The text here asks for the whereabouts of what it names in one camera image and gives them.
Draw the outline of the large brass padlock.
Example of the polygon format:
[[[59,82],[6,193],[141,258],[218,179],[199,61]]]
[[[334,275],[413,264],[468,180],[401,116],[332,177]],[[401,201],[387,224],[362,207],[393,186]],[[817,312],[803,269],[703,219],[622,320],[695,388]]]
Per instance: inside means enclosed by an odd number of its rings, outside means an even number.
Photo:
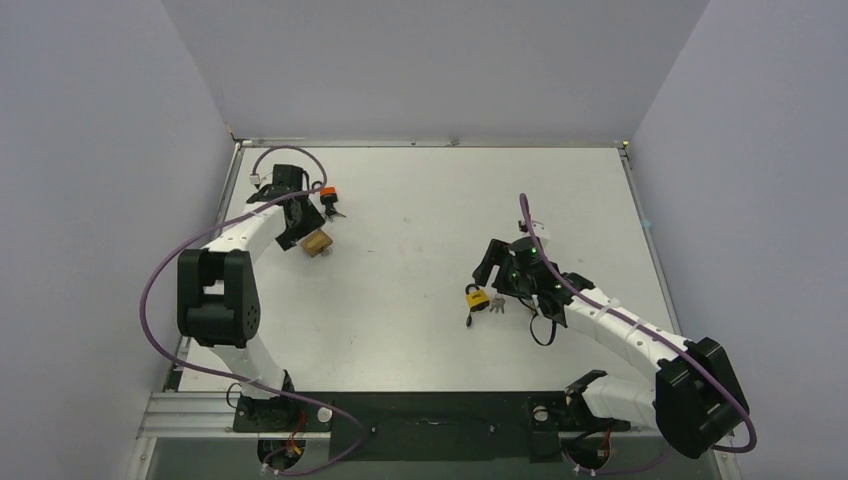
[[[332,254],[333,239],[322,229],[317,229],[300,242],[299,246],[310,258],[329,256]]]

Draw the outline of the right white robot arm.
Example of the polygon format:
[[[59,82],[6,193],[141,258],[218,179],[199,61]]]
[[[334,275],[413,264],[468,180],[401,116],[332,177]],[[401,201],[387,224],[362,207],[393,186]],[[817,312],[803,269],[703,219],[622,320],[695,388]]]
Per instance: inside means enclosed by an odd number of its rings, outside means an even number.
[[[587,278],[559,271],[529,237],[491,240],[472,284],[528,303],[539,316],[597,342],[642,375],[632,381],[592,370],[574,381],[563,402],[572,424],[611,420],[653,429],[692,459],[709,449],[747,453],[757,446],[750,407],[715,340],[693,341],[642,320]]]

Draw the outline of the yellow padlock with keys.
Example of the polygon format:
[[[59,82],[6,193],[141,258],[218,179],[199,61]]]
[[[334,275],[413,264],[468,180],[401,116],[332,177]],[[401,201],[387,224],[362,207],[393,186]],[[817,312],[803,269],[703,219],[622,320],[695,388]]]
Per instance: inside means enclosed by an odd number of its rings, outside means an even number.
[[[487,293],[476,284],[468,284],[464,288],[465,300],[468,306],[468,314],[465,325],[470,328],[473,323],[473,314],[484,311],[491,306]]]

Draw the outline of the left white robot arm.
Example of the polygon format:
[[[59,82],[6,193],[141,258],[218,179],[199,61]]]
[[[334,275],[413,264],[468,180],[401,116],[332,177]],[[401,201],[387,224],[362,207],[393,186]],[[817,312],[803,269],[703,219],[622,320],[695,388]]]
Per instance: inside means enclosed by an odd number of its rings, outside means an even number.
[[[291,427],[298,402],[287,370],[259,334],[260,298],[254,264],[270,246],[288,251],[319,233],[323,216],[307,193],[306,171],[277,164],[272,180],[246,201],[245,219],[199,249],[177,258],[177,323],[180,333],[210,349],[238,376],[244,394],[261,400],[259,416],[272,429]]]

